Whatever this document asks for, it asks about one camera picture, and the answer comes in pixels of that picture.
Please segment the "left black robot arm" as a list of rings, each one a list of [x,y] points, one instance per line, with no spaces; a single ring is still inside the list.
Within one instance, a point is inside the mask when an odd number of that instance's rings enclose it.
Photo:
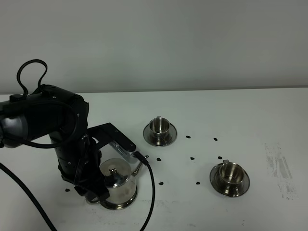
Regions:
[[[136,145],[111,123],[89,128],[88,114],[82,96],[56,86],[12,95],[0,104],[0,145],[15,148],[48,135],[62,179],[88,201],[105,201],[110,193],[100,170],[101,148],[109,144],[134,163]]]

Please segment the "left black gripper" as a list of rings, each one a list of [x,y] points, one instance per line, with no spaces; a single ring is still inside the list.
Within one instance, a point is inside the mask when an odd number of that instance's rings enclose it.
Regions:
[[[100,149],[112,141],[134,153],[137,146],[112,123],[89,128],[83,138],[61,147],[62,179],[74,184],[76,192],[87,202],[96,202],[96,197],[107,199],[109,191],[99,168],[102,157]]]

